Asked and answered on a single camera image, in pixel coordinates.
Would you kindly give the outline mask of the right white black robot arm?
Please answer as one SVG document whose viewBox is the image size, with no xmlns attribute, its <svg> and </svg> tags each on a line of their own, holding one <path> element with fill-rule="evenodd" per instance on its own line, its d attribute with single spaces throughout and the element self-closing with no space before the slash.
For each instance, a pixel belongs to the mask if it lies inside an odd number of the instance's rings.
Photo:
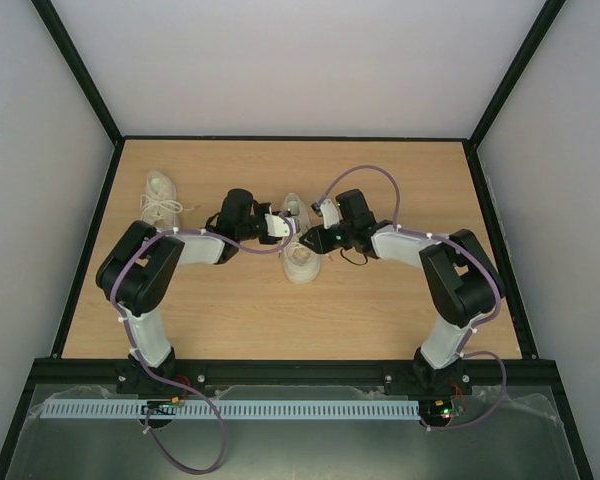
<svg viewBox="0 0 600 480">
<path fill-rule="evenodd" d="M 316 254 L 350 250 L 366 258 L 400 262 L 423 271 L 436 320 L 416 351 L 416 379 L 425 390 L 440 390 L 451 379 L 451 366 L 476 328 L 500 313 L 503 282 L 474 233 L 461 229 L 449 235 L 405 229 L 378 221 L 358 189 L 335 201 L 314 205 L 323 223 L 300 237 Z"/>
</svg>

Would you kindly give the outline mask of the white lace sneaker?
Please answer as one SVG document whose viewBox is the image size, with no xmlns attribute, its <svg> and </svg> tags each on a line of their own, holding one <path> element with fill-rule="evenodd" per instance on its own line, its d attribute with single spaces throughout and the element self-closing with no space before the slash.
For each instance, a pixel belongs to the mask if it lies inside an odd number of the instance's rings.
<svg viewBox="0 0 600 480">
<path fill-rule="evenodd" d="M 151 170 L 140 195 L 140 220 L 159 230 L 180 227 L 180 215 L 190 213 L 198 205 L 184 206 L 178 201 L 175 183 L 165 174 Z"/>
<path fill-rule="evenodd" d="M 292 283 L 308 284 L 319 275 L 322 257 L 300 243 L 300 237 L 311 228 L 307 206 L 298 195 L 289 193 L 282 209 L 298 221 L 298 231 L 281 254 L 284 272 Z"/>
</svg>

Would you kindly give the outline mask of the left controller board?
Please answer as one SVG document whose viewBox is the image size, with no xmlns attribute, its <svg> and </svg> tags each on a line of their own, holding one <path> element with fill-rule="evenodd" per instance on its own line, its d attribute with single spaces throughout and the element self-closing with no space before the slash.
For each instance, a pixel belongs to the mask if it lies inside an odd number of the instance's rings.
<svg viewBox="0 0 600 480">
<path fill-rule="evenodd" d="M 166 415 L 173 416 L 186 405 L 181 397 L 172 397 L 166 400 L 146 400 L 139 407 L 139 415 Z"/>
</svg>

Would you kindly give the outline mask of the controller board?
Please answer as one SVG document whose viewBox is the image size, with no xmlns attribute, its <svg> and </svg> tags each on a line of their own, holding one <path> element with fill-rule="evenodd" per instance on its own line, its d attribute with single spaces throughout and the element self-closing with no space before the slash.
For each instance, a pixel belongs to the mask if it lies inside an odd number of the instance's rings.
<svg viewBox="0 0 600 480">
<path fill-rule="evenodd" d="M 166 415 L 173 416 L 186 405 L 181 397 L 172 397 L 166 400 L 146 400 L 139 407 L 139 415 Z"/>
<path fill-rule="evenodd" d="M 429 423 L 446 422 L 466 410 L 466 397 L 459 394 L 448 398 L 419 400 L 419 414 Z"/>
</svg>

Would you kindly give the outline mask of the white lace sneaker tied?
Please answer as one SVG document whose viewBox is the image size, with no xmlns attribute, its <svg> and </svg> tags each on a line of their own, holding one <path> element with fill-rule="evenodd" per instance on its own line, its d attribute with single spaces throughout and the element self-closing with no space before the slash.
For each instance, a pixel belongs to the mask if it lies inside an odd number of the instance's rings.
<svg viewBox="0 0 600 480">
<path fill-rule="evenodd" d="M 159 230 L 180 227 L 180 215 L 190 213 L 198 205 L 184 206 L 178 201 L 175 183 L 165 174 L 151 170 L 140 195 L 140 220 Z"/>
</svg>

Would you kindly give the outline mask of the right controller board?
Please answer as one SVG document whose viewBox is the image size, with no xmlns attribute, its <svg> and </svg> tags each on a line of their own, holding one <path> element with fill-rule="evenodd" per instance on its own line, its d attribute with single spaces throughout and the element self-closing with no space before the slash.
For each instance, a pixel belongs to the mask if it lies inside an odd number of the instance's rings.
<svg viewBox="0 0 600 480">
<path fill-rule="evenodd" d="M 419 400 L 419 414 L 429 423 L 446 422 L 466 410 L 466 397 L 459 394 L 448 398 Z"/>
</svg>

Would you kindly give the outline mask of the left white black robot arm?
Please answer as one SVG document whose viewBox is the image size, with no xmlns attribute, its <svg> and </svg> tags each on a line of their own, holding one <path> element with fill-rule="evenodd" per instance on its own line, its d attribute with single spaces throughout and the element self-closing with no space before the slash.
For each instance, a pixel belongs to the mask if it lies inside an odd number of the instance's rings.
<svg viewBox="0 0 600 480">
<path fill-rule="evenodd" d="M 96 274 L 96 285 L 125 329 L 131 357 L 157 369 L 173 355 L 160 304 L 178 267 L 221 265 L 239 251 L 276 253 L 296 231 L 291 213 L 275 211 L 238 188 L 228 191 L 220 210 L 198 229 L 160 230 L 133 222 Z"/>
</svg>

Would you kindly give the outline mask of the black aluminium frame rail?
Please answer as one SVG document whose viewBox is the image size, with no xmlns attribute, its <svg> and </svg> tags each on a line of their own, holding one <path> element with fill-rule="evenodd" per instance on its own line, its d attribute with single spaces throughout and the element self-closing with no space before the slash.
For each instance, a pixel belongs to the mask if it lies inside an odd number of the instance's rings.
<svg viewBox="0 0 600 480">
<path fill-rule="evenodd" d="M 122 376 L 128 360 L 56 359 L 34 360 L 28 375 L 31 384 L 114 384 Z M 229 386 L 247 384 L 280 385 L 349 385 L 380 386 L 403 383 L 413 374 L 412 360 L 361 361 L 256 361 L 256 360 L 175 360 L 174 373 L 184 374 L 192 384 L 205 377 L 205 385 Z M 503 361 L 508 385 L 561 384 L 555 361 L 520 359 Z M 496 360 L 477 359 L 462 362 L 464 373 L 476 385 L 500 383 L 501 369 Z"/>
</svg>

